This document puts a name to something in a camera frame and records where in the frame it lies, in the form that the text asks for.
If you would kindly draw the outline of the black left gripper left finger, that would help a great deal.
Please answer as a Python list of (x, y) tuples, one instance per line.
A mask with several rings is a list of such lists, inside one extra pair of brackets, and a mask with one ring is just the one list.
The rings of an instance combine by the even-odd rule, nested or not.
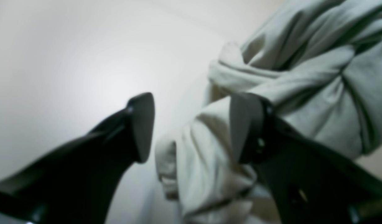
[(84, 136), (0, 180), (0, 224), (104, 224), (124, 173), (150, 154), (155, 103), (129, 99)]

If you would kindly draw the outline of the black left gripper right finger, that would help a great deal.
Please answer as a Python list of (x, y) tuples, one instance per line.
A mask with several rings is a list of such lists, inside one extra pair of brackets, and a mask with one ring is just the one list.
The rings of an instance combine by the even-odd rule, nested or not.
[(283, 224), (382, 224), (382, 181), (301, 136), (266, 98), (232, 94), (229, 115), (233, 156), (262, 177)]

